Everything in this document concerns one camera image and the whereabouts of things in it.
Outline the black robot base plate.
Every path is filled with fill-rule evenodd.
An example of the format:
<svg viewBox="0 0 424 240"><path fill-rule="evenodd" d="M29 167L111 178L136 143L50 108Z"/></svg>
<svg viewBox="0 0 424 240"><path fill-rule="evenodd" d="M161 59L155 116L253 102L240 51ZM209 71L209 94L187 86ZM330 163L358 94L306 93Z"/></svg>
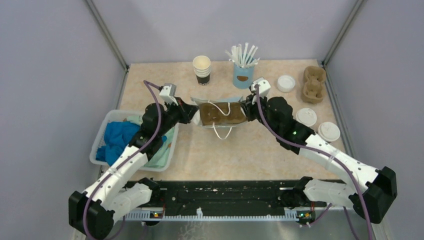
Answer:
<svg viewBox="0 0 424 240"><path fill-rule="evenodd" d="M159 208L165 216L206 217L283 216L286 210L325 207L311 203L295 180L156 181L152 195L141 208Z"/></svg>

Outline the stack of paper cups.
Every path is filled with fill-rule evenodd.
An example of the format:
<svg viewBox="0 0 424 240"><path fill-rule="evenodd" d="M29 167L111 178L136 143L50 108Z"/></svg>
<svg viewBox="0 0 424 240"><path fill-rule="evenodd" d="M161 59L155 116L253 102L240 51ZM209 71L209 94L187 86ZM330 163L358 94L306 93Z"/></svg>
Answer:
<svg viewBox="0 0 424 240"><path fill-rule="evenodd" d="M211 60L205 55L199 55L193 59L192 65L198 84L201 86L208 85L211 74Z"/></svg>

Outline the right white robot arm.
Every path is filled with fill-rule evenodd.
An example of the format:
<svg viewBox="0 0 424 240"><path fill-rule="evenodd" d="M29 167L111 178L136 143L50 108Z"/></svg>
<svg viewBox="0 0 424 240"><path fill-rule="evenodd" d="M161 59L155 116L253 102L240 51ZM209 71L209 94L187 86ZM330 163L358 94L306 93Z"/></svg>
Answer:
<svg viewBox="0 0 424 240"><path fill-rule="evenodd" d="M306 157L337 175L343 182L327 182L303 177L293 200L299 206L311 201L353 208L363 219L380 224L398 196L394 170L360 162L332 146L312 128L293 118L293 108L281 96L257 98L249 95L241 102L249 122L257 120L286 150Z"/></svg>

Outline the light blue paper bag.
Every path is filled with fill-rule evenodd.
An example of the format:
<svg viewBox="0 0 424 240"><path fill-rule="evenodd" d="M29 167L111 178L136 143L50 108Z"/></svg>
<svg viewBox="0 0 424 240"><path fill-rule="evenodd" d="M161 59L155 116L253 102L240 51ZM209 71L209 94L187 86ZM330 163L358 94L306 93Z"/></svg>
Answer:
<svg viewBox="0 0 424 240"><path fill-rule="evenodd" d="M248 121L242 108L241 97L230 97L224 100L191 98L197 112L191 122L198 127L213 129L220 140L228 138L235 127Z"/></svg>

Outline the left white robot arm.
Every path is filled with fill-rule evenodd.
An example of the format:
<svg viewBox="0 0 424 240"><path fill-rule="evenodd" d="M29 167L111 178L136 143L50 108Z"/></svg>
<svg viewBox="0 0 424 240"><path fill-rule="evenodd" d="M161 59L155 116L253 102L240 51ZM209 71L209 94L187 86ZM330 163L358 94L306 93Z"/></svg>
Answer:
<svg viewBox="0 0 424 240"><path fill-rule="evenodd" d="M68 223L92 240L103 240L122 217L136 207L160 202L158 185L147 178L122 188L162 147L162 137L177 124L189 124L199 107L181 98L148 105L142 124L115 163L91 186L68 199Z"/></svg>

